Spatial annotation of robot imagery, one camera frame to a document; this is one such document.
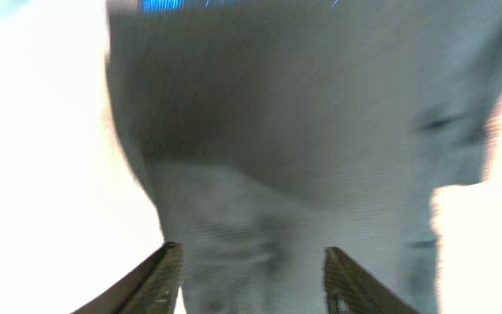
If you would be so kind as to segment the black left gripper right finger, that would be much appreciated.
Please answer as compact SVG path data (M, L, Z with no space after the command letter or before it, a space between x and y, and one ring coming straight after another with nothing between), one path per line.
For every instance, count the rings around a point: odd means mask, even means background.
M328 314L419 314L338 247L325 247Z

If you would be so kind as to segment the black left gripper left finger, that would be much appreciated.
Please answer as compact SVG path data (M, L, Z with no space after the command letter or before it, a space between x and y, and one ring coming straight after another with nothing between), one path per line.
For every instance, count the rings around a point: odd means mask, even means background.
M121 280L72 314L173 314L181 287L183 247L165 242Z

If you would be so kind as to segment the black cloth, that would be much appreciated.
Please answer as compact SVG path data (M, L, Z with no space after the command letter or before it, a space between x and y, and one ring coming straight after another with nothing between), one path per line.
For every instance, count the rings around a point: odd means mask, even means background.
M322 313L344 249L439 310L437 188L479 183L502 0L107 3L114 124L189 313Z

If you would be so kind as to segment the blue glitter cloth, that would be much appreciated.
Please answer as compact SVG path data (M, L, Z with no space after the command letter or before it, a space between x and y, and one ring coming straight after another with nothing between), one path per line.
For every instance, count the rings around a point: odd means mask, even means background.
M223 7L241 0L138 0L139 13L163 13L177 10Z

